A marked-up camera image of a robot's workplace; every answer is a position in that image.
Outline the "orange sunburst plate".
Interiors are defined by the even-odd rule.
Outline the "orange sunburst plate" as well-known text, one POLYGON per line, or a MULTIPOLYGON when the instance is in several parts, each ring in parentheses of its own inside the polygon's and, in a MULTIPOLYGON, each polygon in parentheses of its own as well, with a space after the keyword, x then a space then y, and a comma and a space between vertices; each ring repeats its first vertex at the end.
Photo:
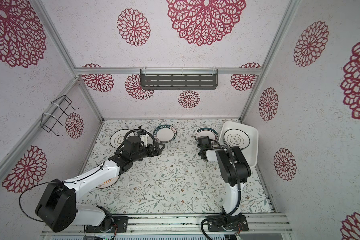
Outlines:
POLYGON ((97 189, 106 189, 109 188, 111 186, 113 186, 118 180, 119 180, 119 176, 115 177, 115 178, 111 178, 103 183, 101 183, 100 185, 97 186, 97 189))

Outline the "small green Hao Shi plate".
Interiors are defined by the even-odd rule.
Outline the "small green Hao Shi plate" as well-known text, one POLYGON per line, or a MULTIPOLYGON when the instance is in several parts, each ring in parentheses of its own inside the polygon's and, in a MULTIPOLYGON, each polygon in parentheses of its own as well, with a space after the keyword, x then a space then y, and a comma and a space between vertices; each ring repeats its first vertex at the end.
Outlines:
POLYGON ((169 143, 177 136, 177 129, 171 125, 160 125, 155 128, 153 136, 158 143, 169 143))

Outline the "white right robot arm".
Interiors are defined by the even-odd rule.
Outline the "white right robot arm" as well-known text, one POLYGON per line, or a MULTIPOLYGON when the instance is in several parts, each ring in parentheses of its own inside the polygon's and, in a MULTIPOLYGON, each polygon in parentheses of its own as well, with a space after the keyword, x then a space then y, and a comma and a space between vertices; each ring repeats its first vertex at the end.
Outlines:
POLYGON ((227 184, 222 215, 235 216, 241 213, 242 188, 251 176, 251 168, 238 146, 223 146, 208 136, 198 137, 199 156, 208 162, 218 163, 220 174, 227 184))

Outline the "white plate flower emblem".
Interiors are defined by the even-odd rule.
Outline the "white plate flower emblem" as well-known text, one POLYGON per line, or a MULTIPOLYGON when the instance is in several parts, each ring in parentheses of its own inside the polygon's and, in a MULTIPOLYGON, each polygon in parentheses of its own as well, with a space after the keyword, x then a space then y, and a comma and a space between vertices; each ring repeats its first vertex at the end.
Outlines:
POLYGON ((247 148, 250 143, 250 137, 247 133, 238 129, 229 129, 223 135, 223 142, 229 147, 239 147, 241 150, 247 148))

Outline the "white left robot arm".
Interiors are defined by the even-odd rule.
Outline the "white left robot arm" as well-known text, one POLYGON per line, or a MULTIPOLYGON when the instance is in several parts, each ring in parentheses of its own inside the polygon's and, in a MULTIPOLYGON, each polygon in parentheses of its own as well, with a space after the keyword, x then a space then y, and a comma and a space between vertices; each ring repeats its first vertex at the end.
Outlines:
POLYGON ((79 225, 110 231, 114 227, 111 212, 102 206, 77 206, 77 200, 105 181, 118 178, 135 162, 161 155, 164 148, 165 144, 157 142, 145 145, 137 136, 126 138, 115 154, 97 168, 65 181, 49 182, 36 206, 36 215, 55 233, 79 225))

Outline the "white plate thin green rim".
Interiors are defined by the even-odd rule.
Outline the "white plate thin green rim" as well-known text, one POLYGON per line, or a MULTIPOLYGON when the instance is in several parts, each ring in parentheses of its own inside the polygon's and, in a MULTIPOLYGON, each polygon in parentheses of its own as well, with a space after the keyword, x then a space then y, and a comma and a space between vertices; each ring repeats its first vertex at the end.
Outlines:
POLYGON ((110 137, 110 145, 117 149, 124 142, 124 137, 129 131, 128 129, 117 130, 110 137))

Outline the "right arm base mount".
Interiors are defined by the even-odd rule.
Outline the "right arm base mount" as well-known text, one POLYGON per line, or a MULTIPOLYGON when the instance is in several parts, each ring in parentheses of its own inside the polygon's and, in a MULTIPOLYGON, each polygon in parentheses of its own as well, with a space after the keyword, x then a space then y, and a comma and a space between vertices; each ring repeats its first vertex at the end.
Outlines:
POLYGON ((247 232, 249 225, 246 217, 239 213, 235 216, 219 218, 214 216, 207 217, 209 232, 247 232))

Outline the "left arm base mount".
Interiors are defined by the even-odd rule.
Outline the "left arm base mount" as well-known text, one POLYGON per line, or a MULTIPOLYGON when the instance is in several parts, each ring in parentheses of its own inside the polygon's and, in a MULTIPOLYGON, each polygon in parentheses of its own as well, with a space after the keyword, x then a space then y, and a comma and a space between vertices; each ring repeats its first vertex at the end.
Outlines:
POLYGON ((111 212, 102 206, 97 206, 106 216, 99 226, 88 225, 85 233, 125 233, 127 231, 129 217, 113 216, 111 212))

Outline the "green red ring plate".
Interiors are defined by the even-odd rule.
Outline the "green red ring plate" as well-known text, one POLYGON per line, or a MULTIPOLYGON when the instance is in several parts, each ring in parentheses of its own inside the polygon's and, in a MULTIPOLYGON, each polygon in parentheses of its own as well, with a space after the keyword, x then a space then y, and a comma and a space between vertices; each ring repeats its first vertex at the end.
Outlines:
POLYGON ((198 141, 198 137, 205 137, 205 136, 209 137, 210 140, 215 140, 215 141, 219 140, 218 132, 212 128, 208 128, 208 127, 199 128, 194 133, 194 139, 196 142, 198 141))

